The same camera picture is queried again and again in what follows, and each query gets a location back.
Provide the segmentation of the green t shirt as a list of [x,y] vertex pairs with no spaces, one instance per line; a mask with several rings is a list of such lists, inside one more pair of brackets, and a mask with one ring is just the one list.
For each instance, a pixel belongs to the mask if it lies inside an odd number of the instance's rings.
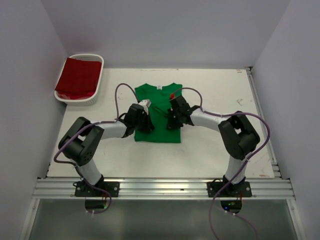
[[166,86],[153,86],[145,83],[135,88],[135,94],[139,100],[149,99],[151,101],[148,110],[154,126],[154,130],[150,133],[137,130],[134,133],[134,140],[136,142],[181,143],[180,129],[168,130],[167,123],[169,116],[168,109],[171,108],[170,96],[171,94],[181,96],[182,87],[182,84],[173,82]]

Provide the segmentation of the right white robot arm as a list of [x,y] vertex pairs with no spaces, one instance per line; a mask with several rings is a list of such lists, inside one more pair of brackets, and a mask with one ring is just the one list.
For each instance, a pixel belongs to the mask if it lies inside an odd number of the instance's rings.
[[201,110],[198,105],[190,106],[183,96],[172,94],[169,98],[168,121],[166,128],[176,130],[184,125],[204,127],[220,133],[224,147],[229,154],[229,162],[223,182],[229,183],[232,190],[245,181],[244,166],[246,157],[252,153],[260,136],[250,121],[240,111],[228,118],[214,116]]

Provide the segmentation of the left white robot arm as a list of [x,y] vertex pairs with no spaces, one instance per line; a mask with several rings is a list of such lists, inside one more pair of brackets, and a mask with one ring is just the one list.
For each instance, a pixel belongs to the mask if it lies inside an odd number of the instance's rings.
[[152,132],[155,127],[151,121],[150,106],[149,99],[133,103],[123,119],[114,121],[91,122],[85,117],[78,117],[60,140],[54,162],[71,164],[86,184],[97,188],[103,175],[93,158],[100,141],[126,138],[137,130]]

